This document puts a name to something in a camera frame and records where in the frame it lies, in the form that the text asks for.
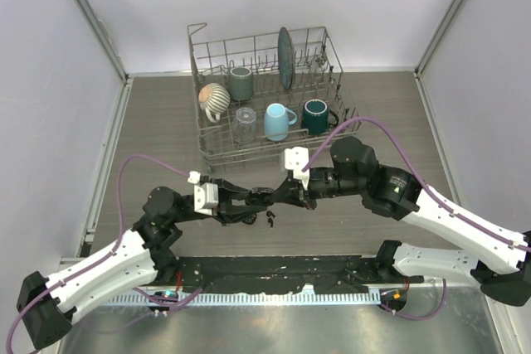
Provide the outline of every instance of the dark green plate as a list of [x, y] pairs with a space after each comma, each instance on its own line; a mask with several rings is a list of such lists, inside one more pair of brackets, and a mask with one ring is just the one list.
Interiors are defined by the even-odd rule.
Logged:
[[295, 50], [290, 33], [282, 27], [279, 32], [279, 72], [284, 90], [290, 90], [295, 81]]

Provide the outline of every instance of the metal wire rack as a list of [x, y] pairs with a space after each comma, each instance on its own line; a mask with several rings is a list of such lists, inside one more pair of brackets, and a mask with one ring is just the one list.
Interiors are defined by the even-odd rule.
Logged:
[[[188, 26], [188, 43], [199, 149], [211, 170], [221, 165], [276, 157], [286, 148], [316, 149], [327, 133], [309, 136], [308, 130], [300, 127], [301, 112], [309, 99], [325, 101], [339, 116], [340, 123], [358, 115], [326, 27], [290, 31], [295, 49], [295, 81], [291, 90], [286, 91], [280, 82], [278, 71], [278, 32], [218, 41], [194, 41], [194, 35], [197, 36], [206, 26], [206, 23]], [[240, 65], [253, 71], [254, 96], [247, 101], [231, 102], [220, 122], [212, 124], [200, 110], [197, 95], [202, 87], [210, 83], [228, 87], [227, 72]], [[288, 132], [286, 139], [280, 142], [270, 141], [264, 135], [263, 119], [267, 106], [271, 103], [281, 103], [298, 115], [297, 123]], [[232, 137], [231, 122], [236, 110], [244, 106], [255, 110], [258, 132], [254, 141], [240, 144]], [[359, 125], [352, 125], [336, 138], [357, 132]]]

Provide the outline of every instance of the light blue mug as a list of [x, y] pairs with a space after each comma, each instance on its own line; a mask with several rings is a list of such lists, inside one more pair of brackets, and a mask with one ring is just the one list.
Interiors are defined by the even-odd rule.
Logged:
[[290, 126], [297, 122], [297, 114], [282, 104], [269, 104], [264, 116], [264, 134], [271, 141], [280, 141], [288, 137]]

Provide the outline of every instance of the cup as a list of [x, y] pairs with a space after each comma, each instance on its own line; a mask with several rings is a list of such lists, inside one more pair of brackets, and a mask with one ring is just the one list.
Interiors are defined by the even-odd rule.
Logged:
[[235, 101], [251, 99], [253, 90], [252, 70], [245, 66], [237, 66], [229, 70], [229, 94]]
[[240, 144], [250, 143], [256, 137], [256, 112], [248, 107], [236, 110], [231, 131], [234, 141]]
[[213, 124], [219, 122], [222, 113], [224, 113], [231, 103], [231, 96], [223, 86], [217, 83], [206, 85], [199, 92], [199, 108], [205, 111], [208, 120]]
[[271, 141], [280, 141], [288, 137], [290, 126], [297, 122], [297, 114], [282, 104], [269, 104], [264, 116], [264, 134]]
[[[330, 115], [335, 119], [332, 123], [329, 122]], [[318, 136], [326, 132], [329, 128], [335, 128], [338, 124], [338, 115], [330, 110], [323, 100], [311, 99], [304, 104], [300, 126], [303, 129], [308, 129], [310, 136]]]

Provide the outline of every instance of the gray-green mug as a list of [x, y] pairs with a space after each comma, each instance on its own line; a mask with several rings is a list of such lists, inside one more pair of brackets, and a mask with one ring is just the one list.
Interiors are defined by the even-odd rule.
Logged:
[[[332, 123], [329, 121], [330, 115], [335, 119]], [[303, 129], [308, 129], [310, 136], [318, 136], [329, 128], [335, 128], [338, 124], [338, 115], [330, 110], [323, 100], [311, 99], [304, 104], [300, 125]]]
[[255, 93], [253, 90], [252, 70], [246, 66], [237, 66], [229, 70], [229, 94], [235, 101], [247, 101]]

